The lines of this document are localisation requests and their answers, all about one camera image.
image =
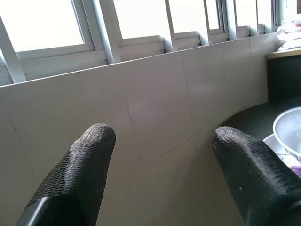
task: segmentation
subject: curved desk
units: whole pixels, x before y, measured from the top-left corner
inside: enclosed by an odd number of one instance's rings
[[[273,133],[273,122],[280,113],[298,106],[301,106],[301,97],[268,102],[233,115],[222,126],[237,128],[246,134],[263,140]]]

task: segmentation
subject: white wall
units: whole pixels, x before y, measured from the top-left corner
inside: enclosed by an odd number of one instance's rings
[[[0,225],[96,122],[116,131],[98,225],[237,226],[214,128],[267,101],[275,34],[0,88]]]

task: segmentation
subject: white plate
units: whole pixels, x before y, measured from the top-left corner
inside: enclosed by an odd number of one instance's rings
[[[288,151],[281,146],[281,144],[276,140],[274,134],[269,135],[263,141],[288,167],[301,166],[300,162],[295,157],[291,156]]]

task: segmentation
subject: window pane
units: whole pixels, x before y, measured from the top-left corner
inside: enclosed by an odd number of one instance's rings
[[[252,8],[252,1],[253,0],[235,0],[237,26],[250,25],[250,19],[252,18],[250,8]]]
[[[83,44],[71,0],[0,0],[16,52]]]
[[[198,30],[199,0],[169,0],[174,32]]]
[[[163,34],[167,23],[164,0],[114,0],[124,39]]]
[[[206,0],[210,29],[219,29],[219,16],[216,0]]]
[[[270,8],[270,0],[260,0],[257,1],[257,8],[258,8],[258,23],[265,24],[266,21],[269,20],[269,14],[267,13],[268,10],[272,10]]]

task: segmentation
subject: white bowl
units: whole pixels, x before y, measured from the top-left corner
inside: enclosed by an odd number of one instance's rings
[[[274,121],[273,131],[277,141],[301,161],[301,107],[281,113]]]

